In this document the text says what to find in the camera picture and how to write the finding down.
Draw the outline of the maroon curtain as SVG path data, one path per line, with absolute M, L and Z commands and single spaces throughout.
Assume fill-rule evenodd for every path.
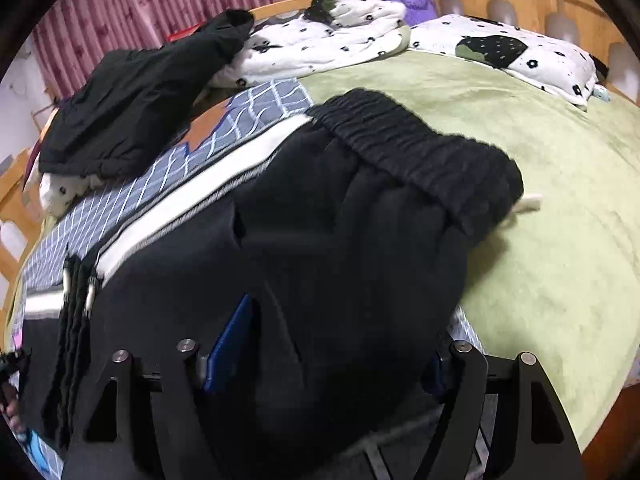
M 32 31 L 40 70 L 58 98 L 80 89 L 101 58 L 117 49 L 151 49 L 226 9 L 271 0 L 56 0 Z

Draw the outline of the wooden bed frame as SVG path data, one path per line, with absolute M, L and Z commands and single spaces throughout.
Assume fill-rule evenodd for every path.
M 460 2 L 459 15 L 582 48 L 598 81 L 615 48 L 639 43 L 638 20 L 602 0 Z M 231 99 L 257 86 L 206 87 L 142 176 L 30 232 L 9 296 L 11 347 L 28 352 L 27 436 L 2 431 L 3 478 L 66 479 L 114 352 L 157 372 L 184 338 L 213 347 L 251 296 L 240 362 L 206 418 L 217 479 L 416 479 L 450 344 L 495 356 L 461 307 L 473 252 L 541 198 L 502 148 L 366 88 L 206 155 Z

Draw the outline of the black garment pile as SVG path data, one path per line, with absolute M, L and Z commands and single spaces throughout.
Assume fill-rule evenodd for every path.
M 62 177 L 136 178 L 168 148 L 198 95 L 250 36 L 254 15 L 230 9 L 157 49 L 107 52 L 58 107 L 39 169 Z

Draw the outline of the white floral pillow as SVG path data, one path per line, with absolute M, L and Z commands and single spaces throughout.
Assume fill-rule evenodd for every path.
M 487 65 L 584 110 L 598 84 L 591 55 L 568 41 L 448 14 L 411 27 L 410 48 Z

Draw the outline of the green bed sheet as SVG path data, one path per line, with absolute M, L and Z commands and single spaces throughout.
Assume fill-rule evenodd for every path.
M 537 211 L 506 222 L 470 260 L 462 311 L 484 349 L 539 356 L 580 446 L 599 430 L 639 349 L 639 111 L 585 110 L 484 65 L 407 51 L 231 99 L 213 155 L 331 96 L 381 91 L 427 125 L 502 148 Z

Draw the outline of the white floral duvet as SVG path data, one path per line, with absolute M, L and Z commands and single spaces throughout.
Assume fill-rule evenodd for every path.
M 177 139 L 202 91 L 241 89 L 375 60 L 405 49 L 397 1 L 312 0 L 303 13 L 258 24 L 228 9 L 191 35 L 152 49 L 107 52 L 53 113 L 29 179 L 54 218 L 88 191 L 142 176 Z

